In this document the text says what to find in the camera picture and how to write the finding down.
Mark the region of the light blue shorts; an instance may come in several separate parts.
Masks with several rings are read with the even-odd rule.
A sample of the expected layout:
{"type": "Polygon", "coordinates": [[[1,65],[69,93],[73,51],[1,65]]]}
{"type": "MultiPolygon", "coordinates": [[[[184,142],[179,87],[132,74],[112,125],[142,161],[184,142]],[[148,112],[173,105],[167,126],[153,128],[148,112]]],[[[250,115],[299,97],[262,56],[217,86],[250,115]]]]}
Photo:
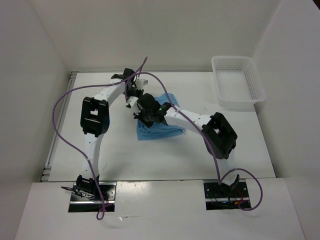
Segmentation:
{"type": "Polygon", "coordinates": [[[136,136],[138,141],[159,140],[183,135],[185,129],[173,125],[154,123],[151,127],[146,127],[141,121],[137,121],[136,136]]]}

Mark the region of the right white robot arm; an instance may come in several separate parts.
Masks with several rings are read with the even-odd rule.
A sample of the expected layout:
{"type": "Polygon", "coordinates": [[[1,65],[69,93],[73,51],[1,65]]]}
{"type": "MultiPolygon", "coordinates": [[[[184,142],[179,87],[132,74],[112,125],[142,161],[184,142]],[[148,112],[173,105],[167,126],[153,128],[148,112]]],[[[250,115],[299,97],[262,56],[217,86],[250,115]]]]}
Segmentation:
{"type": "Polygon", "coordinates": [[[183,128],[201,135],[207,151],[214,160],[220,193],[230,197],[237,191],[240,177],[232,173],[231,169],[235,167],[238,135],[222,113],[202,115],[184,110],[170,102],[160,104],[149,93],[139,98],[131,97],[129,100],[134,101],[134,117],[148,128],[160,124],[183,128]]]}

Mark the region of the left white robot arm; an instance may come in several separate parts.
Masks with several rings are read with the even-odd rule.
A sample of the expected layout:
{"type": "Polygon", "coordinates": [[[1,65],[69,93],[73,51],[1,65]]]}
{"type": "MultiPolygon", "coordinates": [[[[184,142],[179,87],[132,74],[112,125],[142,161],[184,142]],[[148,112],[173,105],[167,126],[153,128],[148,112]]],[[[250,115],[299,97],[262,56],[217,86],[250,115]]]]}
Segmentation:
{"type": "Polygon", "coordinates": [[[134,70],[125,68],[123,74],[114,74],[110,85],[93,97],[82,101],[80,126],[84,133],[84,164],[76,179],[76,189],[89,200],[100,196],[99,156],[102,139],[110,127],[109,107],[122,94],[129,93],[133,87],[133,96],[139,97],[143,84],[135,86],[134,70]]]}

